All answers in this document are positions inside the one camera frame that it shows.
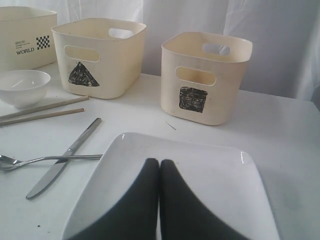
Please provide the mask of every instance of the white square plate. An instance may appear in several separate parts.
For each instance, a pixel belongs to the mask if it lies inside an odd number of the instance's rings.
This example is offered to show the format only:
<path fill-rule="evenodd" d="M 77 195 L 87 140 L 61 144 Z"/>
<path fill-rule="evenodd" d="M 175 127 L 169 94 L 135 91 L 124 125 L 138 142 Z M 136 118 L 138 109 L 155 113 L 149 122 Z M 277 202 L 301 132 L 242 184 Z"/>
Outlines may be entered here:
<path fill-rule="evenodd" d="M 131 132 L 116 137 L 102 156 L 62 238 L 74 236 L 111 209 L 129 189 L 147 158 L 173 160 L 203 204 L 247 238 L 280 239 L 259 172 L 246 152 Z M 159 224 L 157 239 L 161 239 Z"/>

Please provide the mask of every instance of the fork handle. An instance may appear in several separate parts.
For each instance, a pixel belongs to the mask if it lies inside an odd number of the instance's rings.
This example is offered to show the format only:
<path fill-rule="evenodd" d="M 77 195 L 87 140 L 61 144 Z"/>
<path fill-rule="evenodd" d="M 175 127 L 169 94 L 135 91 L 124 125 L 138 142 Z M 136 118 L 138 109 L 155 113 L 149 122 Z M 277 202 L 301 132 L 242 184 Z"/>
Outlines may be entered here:
<path fill-rule="evenodd" d="M 46 161 L 46 160 L 68 160 L 68 159 L 84 159 L 84 160 L 99 160 L 102 157 L 102 154 L 96 154 L 96 155 L 72 155 L 72 156 L 44 156 L 35 158 L 29 161 L 23 161 L 15 166 L 17 168 L 22 167 L 27 164 L 33 164 L 36 162 Z"/>

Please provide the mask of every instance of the black triangle drawing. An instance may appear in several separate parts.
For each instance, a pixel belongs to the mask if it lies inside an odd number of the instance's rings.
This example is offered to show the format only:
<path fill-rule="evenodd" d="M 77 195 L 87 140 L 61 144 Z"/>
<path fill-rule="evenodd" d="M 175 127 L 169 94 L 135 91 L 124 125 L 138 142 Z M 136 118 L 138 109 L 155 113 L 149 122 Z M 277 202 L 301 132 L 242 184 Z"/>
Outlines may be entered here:
<path fill-rule="evenodd" d="M 78 62 L 69 76 L 69 83 L 86 87 L 98 87 L 100 84 L 81 62 Z"/>

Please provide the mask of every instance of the plastic storage bin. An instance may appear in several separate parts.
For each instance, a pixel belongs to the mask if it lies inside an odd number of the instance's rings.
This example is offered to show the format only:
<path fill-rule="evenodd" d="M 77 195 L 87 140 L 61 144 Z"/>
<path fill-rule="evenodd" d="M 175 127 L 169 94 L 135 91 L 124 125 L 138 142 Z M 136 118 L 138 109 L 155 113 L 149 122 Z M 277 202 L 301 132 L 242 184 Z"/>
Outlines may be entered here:
<path fill-rule="evenodd" d="M 113 99 L 141 73 L 146 25 L 107 18 L 86 18 L 52 29 L 64 90 Z M 131 33 L 127 38 L 114 32 Z"/>
<path fill-rule="evenodd" d="M 56 25 L 55 11 L 0 7 L 0 72 L 35 69 L 55 62 L 51 28 Z"/>
<path fill-rule="evenodd" d="M 227 46 L 230 52 L 206 52 L 205 44 Z M 166 41 L 162 44 L 162 109 L 205 125 L 227 122 L 252 46 L 245 39 L 202 32 L 184 32 Z"/>

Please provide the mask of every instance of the fork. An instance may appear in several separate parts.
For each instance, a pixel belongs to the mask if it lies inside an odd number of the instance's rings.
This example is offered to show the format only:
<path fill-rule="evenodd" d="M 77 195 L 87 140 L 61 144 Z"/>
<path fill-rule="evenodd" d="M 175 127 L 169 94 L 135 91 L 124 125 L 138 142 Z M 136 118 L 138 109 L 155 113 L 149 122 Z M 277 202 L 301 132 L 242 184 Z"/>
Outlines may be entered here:
<path fill-rule="evenodd" d="M 68 160 L 68 159 L 85 159 L 85 160 L 99 160 L 102 157 L 102 154 L 96 155 L 72 155 L 72 156 L 43 156 L 28 161 L 19 161 L 14 158 L 0 155 L 0 170 L 10 171 L 21 168 L 27 164 L 32 164 L 45 160 Z"/>

